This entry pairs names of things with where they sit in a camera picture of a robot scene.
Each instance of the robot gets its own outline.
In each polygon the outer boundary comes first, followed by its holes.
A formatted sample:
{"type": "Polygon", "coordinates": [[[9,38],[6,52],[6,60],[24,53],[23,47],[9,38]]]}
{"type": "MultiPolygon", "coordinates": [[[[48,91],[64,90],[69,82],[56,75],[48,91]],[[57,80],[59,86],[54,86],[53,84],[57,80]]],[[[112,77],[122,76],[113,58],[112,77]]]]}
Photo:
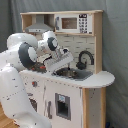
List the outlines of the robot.
{"type": "Polygon", "coordinates": [[[7,39],[8,50],[0,53],[0,101],[7,117],[20,128],[52,128],[50,121],[32,107],[19,72],[33,66],[37,57],[51,54],[44,64],[52,74],[64,64],[73,61],[72,54],[60,49],[52,31],[42,34],[43,40],[27,33],[17,33],[7,39]]]}

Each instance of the sink basin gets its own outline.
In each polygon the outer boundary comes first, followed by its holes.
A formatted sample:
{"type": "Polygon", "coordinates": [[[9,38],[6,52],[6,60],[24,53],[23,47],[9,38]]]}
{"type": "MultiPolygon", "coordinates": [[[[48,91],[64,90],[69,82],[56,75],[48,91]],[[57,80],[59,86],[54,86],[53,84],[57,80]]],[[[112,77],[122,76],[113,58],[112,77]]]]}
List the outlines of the sink basin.
{"type": "Polygon", "coordinates": [[[59,69],[56,72],[54,72],[53,75],[55,75],[57,77],[63,77],[63,78],[67,78],[67,79],[75,79],[75,80],[82,81],[82,80],[87,79],[89,76],[93,75],[93,73],[90,71],[79,70],[79,69],[74,69],[74,68],[70,68],[70,70],[68,68],[62,68],[62,69],[59,69]]]}

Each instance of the microwave door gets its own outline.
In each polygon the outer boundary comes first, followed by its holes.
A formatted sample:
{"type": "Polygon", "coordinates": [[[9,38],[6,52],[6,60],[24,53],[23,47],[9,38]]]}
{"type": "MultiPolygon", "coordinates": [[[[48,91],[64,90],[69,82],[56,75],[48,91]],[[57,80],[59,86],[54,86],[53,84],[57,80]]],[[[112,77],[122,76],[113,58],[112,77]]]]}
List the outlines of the microwave door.
{"type": "Polygon", "coordinates": [[[79,14],[58,14],[56,20],[56,32],[80,33],[79,14]]]}

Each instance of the wooden frame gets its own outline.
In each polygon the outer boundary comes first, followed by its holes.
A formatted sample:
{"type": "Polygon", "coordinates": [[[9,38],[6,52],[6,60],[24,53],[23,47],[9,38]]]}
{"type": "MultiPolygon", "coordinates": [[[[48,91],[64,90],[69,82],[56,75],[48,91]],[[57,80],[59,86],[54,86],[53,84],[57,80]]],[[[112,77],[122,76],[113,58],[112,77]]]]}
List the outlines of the wooden frame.
{"type": "MultiPolygon", "coordinates": [[[[63,12],[28,12],[21,13],[22,16],[22,29],[23,32],[26,27],[32,25],[32,15],[38,14],[91,14],[93,16],[92,34],[82,33],[60,33],[55,34],[68,34],[68,35],[83,35],[95,37],[95,74],[102,71],[102,10],[93,11],[63,11],[63,12]]],[[[89,128],[89,89],[82,89],[83,94],[83,128],[89,128]]],[[[106,113],[106,88],[101,89],[101,128],[105,128],[105,113],[106,113]]]]}

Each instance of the faucet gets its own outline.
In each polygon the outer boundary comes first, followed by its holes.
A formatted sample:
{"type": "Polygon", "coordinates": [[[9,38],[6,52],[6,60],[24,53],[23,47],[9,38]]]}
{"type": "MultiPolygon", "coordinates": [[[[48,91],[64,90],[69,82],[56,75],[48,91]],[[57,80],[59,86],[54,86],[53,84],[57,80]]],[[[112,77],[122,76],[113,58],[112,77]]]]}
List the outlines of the faucet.
{"type": "Polygon", "coordinates": [[[82,51],[79,54],[79,62],[76,64],[76,67],[78,67],[78,69],[80,69],[80,70],[86,69],[86,66],[87,66],[87,61],[85,62],[85,64],[81,62],[81,57],[83,54],[87,54],[91,59],[91,65],[94,65],[94,58],[93,58],[92,54],[89,51],[82,51]]]}

